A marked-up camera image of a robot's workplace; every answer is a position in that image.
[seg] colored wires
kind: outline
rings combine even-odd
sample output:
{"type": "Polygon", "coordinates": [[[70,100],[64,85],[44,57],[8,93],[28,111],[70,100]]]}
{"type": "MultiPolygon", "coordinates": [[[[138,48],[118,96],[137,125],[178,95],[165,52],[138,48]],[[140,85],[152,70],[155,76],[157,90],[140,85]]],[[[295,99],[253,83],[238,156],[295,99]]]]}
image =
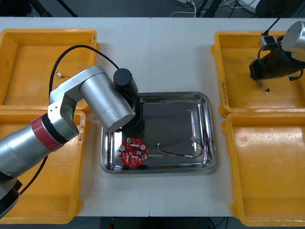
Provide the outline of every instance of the colored wires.
{"type": "Polygon", "coordinates": [[[159,148],[160,143],[155,144],[155,147],[157,147],[158,152],[160,154],[163,154],[163,155],[168,155],[168,156],[185,156],[185,157],[191,157],[191,158],[200,157],[200,156],[202,156],[204,154],[205,151],[208,150],[208,147],[207,147],[207,144],[206,144],[205,141],[204,141],[204,144],[203,144],[202,141],[200,139],[196,138],[195,136],[192,136],[191,140],[200,147],[200,149],[198,149],[200,151],[200,154],[197,155],[197,156],[192,156],[192,155],[188,155],[188,154],[177,154],[177,153],[172,153],[172,152],[168,152],[168,151],[162,150],[162,149],[159,148]]]}

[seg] silver robotic arm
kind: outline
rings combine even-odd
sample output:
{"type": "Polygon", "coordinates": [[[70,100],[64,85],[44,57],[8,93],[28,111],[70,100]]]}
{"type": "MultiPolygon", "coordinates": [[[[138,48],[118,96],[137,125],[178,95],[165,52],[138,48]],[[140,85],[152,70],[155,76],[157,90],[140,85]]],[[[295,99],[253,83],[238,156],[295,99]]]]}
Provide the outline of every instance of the silver robotic arm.
{"type": "Polygon", "coordinates": [[[119,129],[135,116],[102,67],[89,67],[60,84],[51,92],[47,114],[0,140],[0,218],[18,201],[22,184],[17,177],[78,135],[73,116],[82,99],[106,132],[119,129]]]}

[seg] black cylinder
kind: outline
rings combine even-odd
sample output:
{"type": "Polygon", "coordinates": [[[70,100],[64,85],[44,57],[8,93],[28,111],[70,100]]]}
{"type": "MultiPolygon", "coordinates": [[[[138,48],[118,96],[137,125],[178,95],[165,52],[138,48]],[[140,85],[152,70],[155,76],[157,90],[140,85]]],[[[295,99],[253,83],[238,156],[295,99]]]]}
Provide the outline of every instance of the black cylinder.
{"type": "Polygon", "coordinates": [[[295,60],[291,53],[284,52],[279,46],[263,58],[255,60],[250,66],[250,76],[254,80],[280,78],[305,68],[305,62],[295,60]]]}
{"type": "Polygon", "coordinates": [[[113,82],[116,87],[124,89],[125,91],[138,93],[138,87],[132,77],[130,71],[125,68],[118,69],[113,75],[113,82]]]}

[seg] silver cylinder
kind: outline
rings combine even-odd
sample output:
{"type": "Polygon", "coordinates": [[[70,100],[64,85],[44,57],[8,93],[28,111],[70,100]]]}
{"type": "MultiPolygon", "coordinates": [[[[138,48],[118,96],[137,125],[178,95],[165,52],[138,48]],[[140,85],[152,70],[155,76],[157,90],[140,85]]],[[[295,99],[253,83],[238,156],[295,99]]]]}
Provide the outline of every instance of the silver cylinder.
{"type": "Polygon", "coordinates": [[[28,125],[0,140],[0,172],[18,177],[49,153],[28,125]]]}
{"type": "Polygon", "coordinates": [[[113,82],[105,73],[86,80],[80,93],[107,133],[124,126],[135,116],[123,96],[113,90],[113,82]]]}

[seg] black robot end effector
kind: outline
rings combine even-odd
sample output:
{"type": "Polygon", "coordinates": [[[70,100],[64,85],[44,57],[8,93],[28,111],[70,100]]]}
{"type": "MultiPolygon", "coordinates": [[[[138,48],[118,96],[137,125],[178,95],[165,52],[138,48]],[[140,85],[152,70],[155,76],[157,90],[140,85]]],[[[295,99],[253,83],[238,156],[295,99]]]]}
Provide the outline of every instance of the black robot end effector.
{"type": "Polygon", "coordinates": [[[305,23],[298,21],[293,24],[284,36],[275,40],[274,36],[262,34],[259,41],[261,46],[257,60],[253,61],[250,68],[250,77],[256,81],[281,78],[289,75],[289,80],[302,77],[305,68],[305,23]],[[260,58],[261,51],[270,50],[270,53],[260,58]],[[301,71],[295,77],[293,73],[301,71]]]}
{"type": "MultiPolygon", "coordinates": [[[[281,78],[302,71],[305,68],[305,62],[292,58],[291,53],[285,52],[282,46],[272,49],[269,54],[263,58],[253,61],[250,66],[250,77],[254,80],[267,80],[281,78]]],[[[297,80],[302,77],[290,76],[289,80],[297,80]]]]}
{"type": "Polygon", "coordinates": [[[143,107],[138,96],[138,87],[131,72],[124,68],[118,69],[113,75],[113,88],[122,94],[129,106],[135,112],[135,117],[122,127],[122,129],[132,130],[142,119],[143,107]]]}

